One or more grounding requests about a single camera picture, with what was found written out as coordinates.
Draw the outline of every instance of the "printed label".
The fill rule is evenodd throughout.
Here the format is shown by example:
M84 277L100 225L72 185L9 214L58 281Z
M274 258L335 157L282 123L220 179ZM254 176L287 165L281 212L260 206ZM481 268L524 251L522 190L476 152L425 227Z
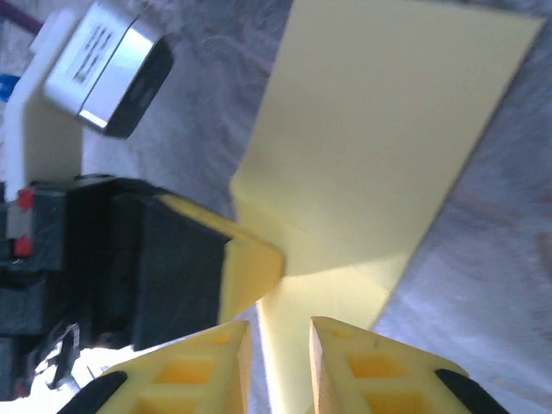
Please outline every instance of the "printed label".
M97 24L91 31L91 36L78 51L77 57L69 68L72 81L86 86L94 77L94 73L105 62L114 33L102 24Z

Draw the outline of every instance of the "yellow sheet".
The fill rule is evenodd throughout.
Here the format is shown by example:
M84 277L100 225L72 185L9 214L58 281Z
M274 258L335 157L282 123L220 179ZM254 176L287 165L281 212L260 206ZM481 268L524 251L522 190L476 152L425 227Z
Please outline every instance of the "yellow sheet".
M258 305L274 413L312 404L311 316L375 321L541 25L439 3L295 0L232 182L241 224L288 257Z

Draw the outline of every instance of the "square hole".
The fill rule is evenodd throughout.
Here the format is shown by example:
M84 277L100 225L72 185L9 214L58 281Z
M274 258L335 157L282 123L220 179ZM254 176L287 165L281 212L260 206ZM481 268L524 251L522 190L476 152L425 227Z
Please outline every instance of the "square hole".
M152 395L139 398L131 414L193 414L199 401L199 398L186 398L178 394Z
M421 392L369 392L365 397L373 414L436 414Z
M157 384L205 384L215 369L207 358L177 358L167 362L155 379Z
M408 373L397 358L385 354L349 355L347 363L356 378L403 377Z

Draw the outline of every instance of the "blue object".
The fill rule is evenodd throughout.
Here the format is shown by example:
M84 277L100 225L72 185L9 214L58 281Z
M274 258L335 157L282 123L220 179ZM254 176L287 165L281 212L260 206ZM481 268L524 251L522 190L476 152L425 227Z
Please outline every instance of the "blue object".
M5 74L0 75L0 101L8 102L8 99L14 91L18 81L18 76Z

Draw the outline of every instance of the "white bracket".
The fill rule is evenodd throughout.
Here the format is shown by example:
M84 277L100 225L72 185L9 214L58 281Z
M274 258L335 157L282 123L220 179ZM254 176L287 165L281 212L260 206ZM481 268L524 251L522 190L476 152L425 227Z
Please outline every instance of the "white bracket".
M80 16L63 9L48 17L31 45L35 53L4 112L6 201L33 181L73 179L81 172L83 127L43 94L47 75Z

